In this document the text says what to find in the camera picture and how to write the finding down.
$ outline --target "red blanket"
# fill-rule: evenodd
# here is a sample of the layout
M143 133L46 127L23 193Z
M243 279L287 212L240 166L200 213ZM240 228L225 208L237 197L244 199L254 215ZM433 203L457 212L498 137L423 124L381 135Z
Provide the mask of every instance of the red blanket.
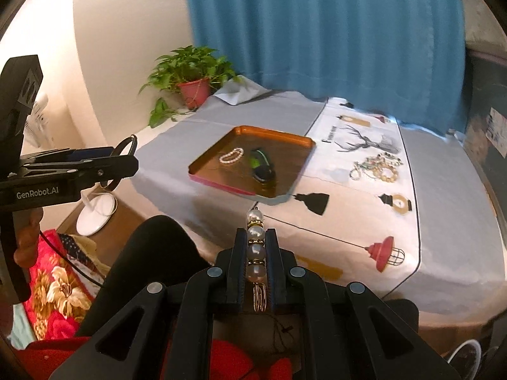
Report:
M65 248L55 230L44 235L63 255ZM74 269L39 237L39 255L30 268L31 297L23 306L38 340L68 339L75 335L93 297Z

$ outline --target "white pearl bracelet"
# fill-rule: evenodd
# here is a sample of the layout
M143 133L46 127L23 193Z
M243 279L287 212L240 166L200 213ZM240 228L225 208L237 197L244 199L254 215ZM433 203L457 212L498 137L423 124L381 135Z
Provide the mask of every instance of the white pearl bracelet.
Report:
M242 158L244 153L245 153L245 151L241 147L236 147L234 150L232 150L229 153L227 153L226 155L223 155L222 157L220 157L219 161L222 164L231 164L231 163L237 162L240 158Z

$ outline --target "white lamp base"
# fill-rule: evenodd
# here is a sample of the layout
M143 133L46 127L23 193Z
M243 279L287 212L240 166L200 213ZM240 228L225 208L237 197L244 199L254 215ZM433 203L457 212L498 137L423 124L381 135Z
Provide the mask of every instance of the white lamp base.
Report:
M99 194L92 200L82 195L85 204L79 214L75 228L81 236L91 236L109 221L116 210L117 202L112 194Z

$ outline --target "green leaves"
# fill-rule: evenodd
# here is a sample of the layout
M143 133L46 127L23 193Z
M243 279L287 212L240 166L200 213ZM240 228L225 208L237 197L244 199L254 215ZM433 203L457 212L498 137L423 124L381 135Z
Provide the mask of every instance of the green leaves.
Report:
M182 113L178 110L169 107L166 101L162 97L160 97L155 103L155 108L150 112L149 124L150 127L154 129L156 126L162 124L169 118L172 121L177 122L176 117L185 114L188 114L188 112Z
M158 88L158 90L179 92L179 83L196 81L205 77L209 79L211 88L218 90L230 78L236 79L236 73L225 55L217 58L212 55L214 52L216 52L215 49L206 46L189 45L173 50L172 55L161 55L156 59L158 64L139 93L148 86ZM176 121L178 115L181 113L169 108L165 100L159 98L151 111L150 126L156 127L168 118Z

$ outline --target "metal tray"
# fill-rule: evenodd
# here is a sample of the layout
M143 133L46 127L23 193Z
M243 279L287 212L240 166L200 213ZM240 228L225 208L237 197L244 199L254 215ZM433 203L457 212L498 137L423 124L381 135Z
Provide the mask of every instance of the metal tray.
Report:
M232 164L219 158L240 147L244 155ZM276 171L276 185L265 188L252 176L248 162L251 150L262 147ZM189 165L192 180L208 186L240 194L251 200L274 205L287 201L315 148L308 137L261 129L250 125L233 128Z

